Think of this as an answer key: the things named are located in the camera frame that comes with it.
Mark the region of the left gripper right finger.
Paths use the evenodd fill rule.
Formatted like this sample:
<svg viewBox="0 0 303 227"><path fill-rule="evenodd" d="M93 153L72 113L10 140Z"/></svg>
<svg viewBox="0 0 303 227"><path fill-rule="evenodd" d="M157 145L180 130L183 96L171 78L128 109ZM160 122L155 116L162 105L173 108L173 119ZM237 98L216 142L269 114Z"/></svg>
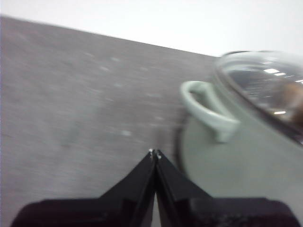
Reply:
<svg viewBox="0 0 303 227"><path fill-rule="evenodd" d="M298 227L284 203L266 198L213 197L184 176L160 151L157 196L161 222L172 227Z"/></svg>

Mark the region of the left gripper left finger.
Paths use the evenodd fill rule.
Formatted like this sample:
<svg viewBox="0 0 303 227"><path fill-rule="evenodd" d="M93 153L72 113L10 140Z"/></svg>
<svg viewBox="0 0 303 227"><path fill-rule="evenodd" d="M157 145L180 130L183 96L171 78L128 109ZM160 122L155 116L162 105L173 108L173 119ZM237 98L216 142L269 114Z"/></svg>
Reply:
<svg viewBox="0 0 303 227"><path fill-rule="evenodd" d="M55 199L24 206L13 227L141 227L152 221L154 150L116 185L97 198Z"/></svg>

